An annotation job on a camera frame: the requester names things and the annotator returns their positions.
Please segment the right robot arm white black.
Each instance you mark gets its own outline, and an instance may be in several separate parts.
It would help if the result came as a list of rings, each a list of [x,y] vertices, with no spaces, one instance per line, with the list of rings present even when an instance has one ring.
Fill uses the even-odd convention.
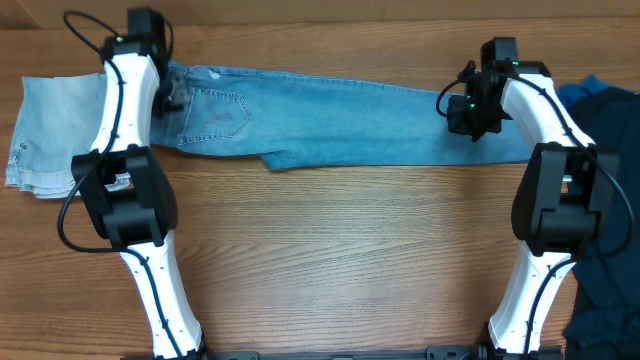
[[[522,61],[513,37],[481,47],[457,83],[443,115],[448,130],[478,141],[515,122],[531,151],[515,195],[511,225],[519,251],[507,289],[479,342],[469,347],[430,347],[429,358],[560,359],[558,347],[540,344],[557,292],[590,244],[605,233],[620,160],[596,145],[562,106],[546,65]]]

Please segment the medium blue denim jeans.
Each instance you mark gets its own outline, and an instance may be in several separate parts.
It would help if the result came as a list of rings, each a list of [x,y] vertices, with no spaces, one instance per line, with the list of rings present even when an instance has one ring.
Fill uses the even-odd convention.
[[[449,133],[434,91],[249,68],[170,67],[188,70],[191,103],[154,118],[151,142],[185,153],[259,156],[272,170],[482,165],[530,156],[510,121],[476,142]]]

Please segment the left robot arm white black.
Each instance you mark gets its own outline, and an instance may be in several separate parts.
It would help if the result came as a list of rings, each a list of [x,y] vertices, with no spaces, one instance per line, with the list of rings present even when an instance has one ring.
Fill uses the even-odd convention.
[[[75,184],[106,252],[120,255],[136,284],[152,335],[154,359],[207,359],[200,323],[177,265],[178,207],[151,146],[153,115],[168,101],[170,23],[149,7],[127,11],[127,30],[96,47],[106,75],[97,136],[71,160]]]

